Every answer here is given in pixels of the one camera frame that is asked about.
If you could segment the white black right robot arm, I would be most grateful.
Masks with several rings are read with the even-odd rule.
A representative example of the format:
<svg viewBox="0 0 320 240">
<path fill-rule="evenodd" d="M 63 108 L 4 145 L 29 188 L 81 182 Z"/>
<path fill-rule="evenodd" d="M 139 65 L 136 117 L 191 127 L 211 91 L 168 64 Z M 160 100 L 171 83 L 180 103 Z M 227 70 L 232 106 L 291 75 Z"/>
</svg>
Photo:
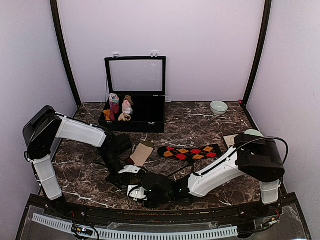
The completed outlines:
<svg viewBox="0 0 320 240">
<path fill-rule="evenodd" d="M 239 134 L 234 145 L 215 162 L 177 181 L 149 172 L 142 180 L 143 205 L 154 209 L 162 204 L 191 205 L 223 184 L 247 175 L 259 181 L 261 201 L 255 213 L 266 217 L 279 199 L 279 187 L 285 174 L 277 141 L 280 137 Z"/>
</svg>

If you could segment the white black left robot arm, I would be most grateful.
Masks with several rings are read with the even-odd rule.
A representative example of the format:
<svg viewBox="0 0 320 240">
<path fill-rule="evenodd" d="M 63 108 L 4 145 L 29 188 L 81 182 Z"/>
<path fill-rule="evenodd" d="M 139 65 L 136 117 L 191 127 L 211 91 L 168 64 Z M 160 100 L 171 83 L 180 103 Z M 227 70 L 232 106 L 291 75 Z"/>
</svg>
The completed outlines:
<svg viewBox="0 0 320 240">
<path fill-rule="evenodd" d="M 41 184 L 45 195 L 51 201 L 51 210 L 60 218 L 71 213 L 65 203 L 51 158 L 51 149 L 56 139 L 71 140 L 99 149 L 109 171 L 112 183 L 125 185 L 120 176 L 122 164 L 120 154 L 131 148 L 130 137 L 115 135 L 103 126 L 87 124 L 62 115 L 50 105 L 43 107 L 23 128 L 22 134 L 27 147 L 24 157 L 32 164 L 36 180 Z"/>
</svg>

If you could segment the black argyle orange red sock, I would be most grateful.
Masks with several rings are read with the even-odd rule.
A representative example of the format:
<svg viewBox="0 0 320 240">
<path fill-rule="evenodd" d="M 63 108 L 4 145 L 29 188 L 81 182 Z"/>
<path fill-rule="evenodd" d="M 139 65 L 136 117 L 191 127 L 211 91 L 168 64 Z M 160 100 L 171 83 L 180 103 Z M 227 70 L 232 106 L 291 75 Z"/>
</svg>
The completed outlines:
<svg viewBox="0 0 320 240">
<path fill-rule="evenodd" d="M 210 144 L 201 147 L 172 147 L 162 146 L 157 150 L 160 157 L 177 161 L 195 163 L 199 160 L 214 159 L 223 155 L 218 144 Z"/>
</svg>

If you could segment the striped beige maroon sock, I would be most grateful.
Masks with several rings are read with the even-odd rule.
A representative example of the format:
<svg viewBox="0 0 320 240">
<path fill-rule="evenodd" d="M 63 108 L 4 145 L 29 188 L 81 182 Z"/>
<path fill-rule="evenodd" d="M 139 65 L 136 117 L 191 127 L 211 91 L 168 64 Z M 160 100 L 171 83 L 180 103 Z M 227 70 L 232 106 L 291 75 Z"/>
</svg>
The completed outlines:
<svg viewBox="0 0 320 240">
<path fill-rule="evenodd" d="M 126 161 L 127 165 L 134 165 L 143 167 L 147 159 L 150 157 L 154 150 L 154 144 L 150 141 L 141 141 L 135 152 L 130 155 Z"/>
</svg>

